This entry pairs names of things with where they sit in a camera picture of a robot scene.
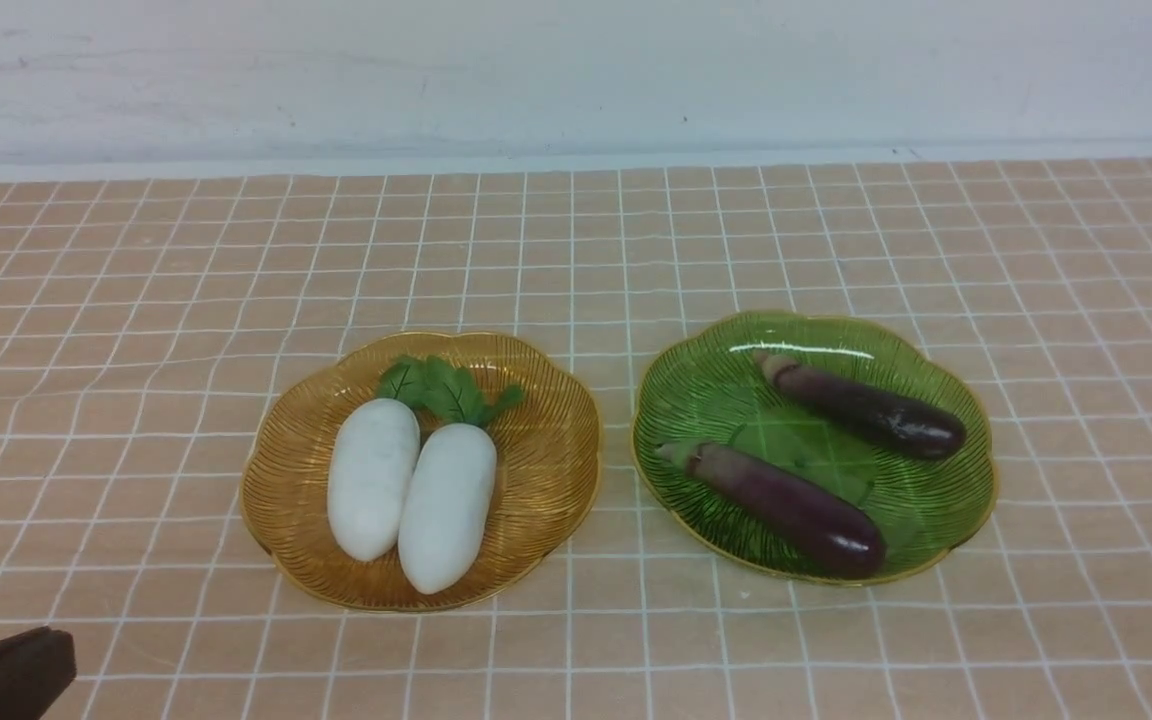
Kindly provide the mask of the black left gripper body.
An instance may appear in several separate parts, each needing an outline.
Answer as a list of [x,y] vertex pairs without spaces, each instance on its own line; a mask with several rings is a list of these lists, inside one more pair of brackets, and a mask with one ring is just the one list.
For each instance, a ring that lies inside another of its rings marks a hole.
[[36,626],[0,639],[0,719],[41,719],[74,679],[73,634]]

